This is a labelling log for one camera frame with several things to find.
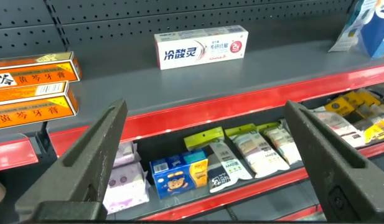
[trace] toothpaste box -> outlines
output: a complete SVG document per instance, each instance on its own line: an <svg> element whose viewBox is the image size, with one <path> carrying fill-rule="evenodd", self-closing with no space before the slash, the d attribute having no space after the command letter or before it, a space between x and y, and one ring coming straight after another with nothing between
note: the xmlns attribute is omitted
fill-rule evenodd
<svg viewBox="0 0 384 224"><path fill-rule="evenodd" d="M75 116L78 103L68 81L0 90L0 129Z"/></svg>
<svg viewBox="0 0 384 224"><path fill-rule="evenodd" d="M161 70L243 58L247 37L242 26L154 34Z"/></svg>

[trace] tissue pack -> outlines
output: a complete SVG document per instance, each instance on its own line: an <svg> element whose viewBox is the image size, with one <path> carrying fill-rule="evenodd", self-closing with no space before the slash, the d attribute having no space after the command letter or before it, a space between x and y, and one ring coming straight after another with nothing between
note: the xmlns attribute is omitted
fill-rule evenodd
<svg viewBox="0 0 384 224"><path fill-rule="evenodd" d="M148 187L140 163L115 168L110 174L103 205L111 214L148 202Z"/></svg>
<svg viewBox="0 0 384 224"><path fill-rule="evenodd" d="M207 185L208 159L203 150L152 161L150 166L160 199Z"/></svg>

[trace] pink package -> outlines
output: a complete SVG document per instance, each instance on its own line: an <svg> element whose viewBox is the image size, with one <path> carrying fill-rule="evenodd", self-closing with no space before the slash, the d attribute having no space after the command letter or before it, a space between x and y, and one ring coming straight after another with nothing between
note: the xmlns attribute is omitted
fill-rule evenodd
<svg viewBox="0 0 384 224"><path fill-rule="evenodd" d="M139 155L136 152L136 144L124 142L118 145L113 167L122 166L132 162L139 162Z"/></svg>
<svg viewBox="0 0 384 224"><path fill-rule="evenodd" d="M149 183L140 163L128 164L111 171L103 205L108 214L149 201Z"/></svg>

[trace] store shelf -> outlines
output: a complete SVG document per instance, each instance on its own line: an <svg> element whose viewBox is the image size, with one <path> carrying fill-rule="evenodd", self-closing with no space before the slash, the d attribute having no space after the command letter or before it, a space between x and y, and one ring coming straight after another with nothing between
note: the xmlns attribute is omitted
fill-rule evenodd
<svg viewBox="0 0 384 224"><path fill-rule="evenodd" d="M384 154L375 156L374 158L371 159L371 161L376 166L378 166L382 171L384 171ZM310 198L313 199L315 206L301 210L296 213L292 213L286 217L280 218L279 220L290 221L290 220L302 219L304 221L315 221L315 220L325 221L325 218L323 217L323 215L320 215L320 213L322 213L323 210L316 197L312 184L309 181L305 181L301 185L305 189L307 194L310 196Z"/></svg>
<svg viewBox="0 0 384 224"><path fill-rule="evenodd" d="M118 98L128 104L129 141L384 82L384 58L327 53L344 24L345 15L260 22L246 26L243 60L164 71L152 36L74 46L80 111L49 122L52 144L61 156Z"/></svg>
<svg viewBox="0 0 384 224"><path fill-rule="evenodd" d="M35 134L41 128L37 123L0 130L0 170L38 162Z"/></svg>
<svg viewBox="0 0 384 224"><path fill-rule="evenodd" d="M291 184L268 194L258 195L244 202L237 202L234 205L227 206L235 218L243 221L295 220L287 219L287 217L289 214L294 215L291 218L303 217L304 213L308 214L308 212L312 210L312 207L316 210L316 205L305 193L300 183ZM252 212L251 208L258 209L256 212ZM216 212L203 213L197 215L197 217L192 217L192 220L212 222L231 221L232 218L227 212L227 209L222 207Z"/></svg>
<svg viewBox="0 0 384 224"><path fill-rule="evenodd" d="M360 152L366 157L380 155L384 153L384 143L361 149ZM246 201L250 201L255 197L266 198L262 195L272 194L272 192L275 192L273 194L276 195L278 189L282 189L281 187L286 186L285 189L287 189L289 188L290 184L308 178L305 169L298 167L301 167L301 165L292 167L292 171L278 172L277 174L266 177L264 179L253 179L246 181L239 180L236 185L233 185L217 194L209 194L208 187L203 187L200 189L192 190L190 192L186 192L181 195L177 195L176 197L170 197L164 200L159 200L157 197L156 189L153 186L149 190L150 202L120 211L115 214L115 219L195 219L194 216L196 216L197 214L203 213L204 215L204 212L212 210L216 212L216 209L222 209L224 205L230 204L231 207L233 207L233 203L244 203ZM245 219L247 218L246 215L248 215L248 213L245 213L244 218L241 218L241 220L274 220L278 218L282 218L282 220L287 220L287 218L297 219L310 215L309 212L316 212L312 208L310 208L311 206L316 206L318 204L318 201L316 195L313 192L313 189L309 188L309 184L310 183L308 182L303 182L299 184L299 187L303 189L305 197L309 198L311 204L302 203L298 206L296 205L293 207L288 207L286 204L282 204L281 199L285 198L285 195L282 195L282 197L278 197L278 200L280 201L278 204L280 205L280 207L284 206L282 207L282 209L279 209L279 211L282 210L281 213L276 213L273 211L262 213L260 212L259 214L256 214L259 215L259 217L255 216L255 219ZM240 211L246 210L246 208L248 207L252 208L253 206L246 206L244 209L240 209Z"/></svg>

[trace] white package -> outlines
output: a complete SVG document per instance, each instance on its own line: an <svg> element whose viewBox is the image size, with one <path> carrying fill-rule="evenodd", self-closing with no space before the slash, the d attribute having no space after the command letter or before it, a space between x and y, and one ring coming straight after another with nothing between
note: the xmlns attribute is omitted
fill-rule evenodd
<svg viewBox="0 0 384 224"><path fill-rule="evenodd" d="M341 115L332 111L315 112L314 114L352 147L365 145L363 133Z"/></svg>
<svg viewBox="0 0 384 224"><path fill-rule="evenodd" d="M242 26L154 34L161 70L243 58L247 37Z"/></svg>
<svg viewBox="0 0 384 224"><path fill-rule="evenodd" d="M278 170L290 168L287 162L265 141L264 137L255 130L230 136L230 139L256 173L255 178L265 177Z"/></svg>
<svg viewBox="0 0 384 224"><path fill-rule="evenodd" d="M302 160L293 137L283 127L277 126L265 129L264 134L271 140L289 165Z"/></svg>

